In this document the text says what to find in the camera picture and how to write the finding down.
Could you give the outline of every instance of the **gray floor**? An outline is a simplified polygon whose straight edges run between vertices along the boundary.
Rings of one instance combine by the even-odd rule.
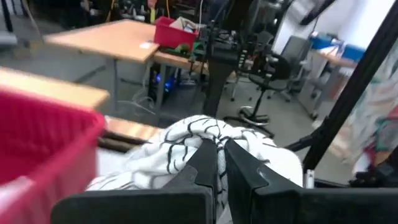
[[[13,17],[13,23],[18,37],[34,38],[34,30],[29,24],[29,21]],[[40,26],[45,24],[46,27],[43,33],[59,32],[61,28],[40,22]],[[76,82],[81,77],[99,67],[105,65],[105,58],[97,55],[79,54],[77,51],[65,50],[59,47],[41,46],[33,51],[18,50],[13,53],[3,52],[0,55],[0,66],[11,67],[19,70],[24,70],[32,73],[45,75],[48,77],[55,77],[61,80]],[[128,80],[141,82],[144,67],[132,62],[120,61],[118,68],[121,76]],[[84,84],[110,89],[110,80],[112,79],[112,72],[110,69],[102,69],[91,78],[84,80]],[[140,86],[130,85],[121,82],[119,86],[119,97],[122,100],[130,100]],[[231,87],[223,92],[220,105],[218,108],[218,118],[227,115],[234,116],[236,110],[242,105],[254,105],[259,92],[255,90],[255,86],[249,83],[240,83],[236,94],[236,100],[231,102],[229,100],[231,94]],[[170,96],[169,102],[166,103],[165,108],[177,108],[171,113],[179,113],[183,111],[182,116],[195,114],[196,108],[200,108],[203,94],[197,94],[197,99],[192,100],[192,90],[180,90]],[[194,104],[187,104],[186,102],[199,101]],[[111,114],[111,103],[103,108],[104,114]],[[132,107],[129,104],[120,105],[120,113],[117,116],[139,121],[142,123],[152,124],[152,116],[142,110]],[[276,133],[275,142],[280,146],[285,146],[297,141],[313,131],[312,120],[307,116],[306,112],[296,102],[286,103],[281,97],[275,95],[271,100],[264,98],[260,107],[260,112],[268,114],[271,117],[271,123],[268,128]],[[306,150],[300,151],[297,154],[303,158]],[[345,183],[351,177],[351,167],[341,163],[341,161],[334,155],[327,153],[320,165],[317,167],[315,173],[318,178],[337,181]]]

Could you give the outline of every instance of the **black pole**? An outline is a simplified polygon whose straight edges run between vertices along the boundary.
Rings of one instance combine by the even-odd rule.
[[[363,91],[372,80],[398,38],[398,1],[390,8],[379,30],[369,44],[364,57],[358,63],[335,106],[323,122],[322,138],[317,139],[304,158],[304,170],[314,170],[343,123],[351,113]]]
[[[7,30],[8,32],[13,32],[14,29],[12,28],[10,12],[8,11],[6,0],[1,0],[1,7],[2,7],[2,14],[4,16],[4,22],[6,22]]]

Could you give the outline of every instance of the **red bin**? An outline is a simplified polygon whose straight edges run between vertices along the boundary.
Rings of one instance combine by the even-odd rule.
[[[104,118],[4,89],[0,108],[0,185],[21,176],[32,181],[0,210],[0,223],[48,224],[52,207],[95,177]]]
[[[190,50],[193,50],[193,43],[197,39],[198,30],[194,33],[187,32],[181,29],[170,27],[170,24],[175,20],[167,17],[160,17],[156,20],[156,30],[154,42],[163,47],[170,47],[176,49],[180,44],[188,44]]]

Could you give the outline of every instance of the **black and white patterned fabric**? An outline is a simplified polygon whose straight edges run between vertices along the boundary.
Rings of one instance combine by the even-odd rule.
[[[293,152],[277,147],[271,139],[253,129],[232,127],[224,121],[196,115],[176,122],[150,139],[149,143],[128,152],[121,170],[97,177],[88,190],[161,188],[184,168],[203,139],[211,139],[218,146],[218,223],[228,223],[224,144],[230,138],[272,170],[302,185],[301,162]]]

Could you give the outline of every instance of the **blurry hand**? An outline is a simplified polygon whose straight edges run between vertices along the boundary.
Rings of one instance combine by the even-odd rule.
[[[150,9],[155,8],[157,0],[148,0],[148,7]]]

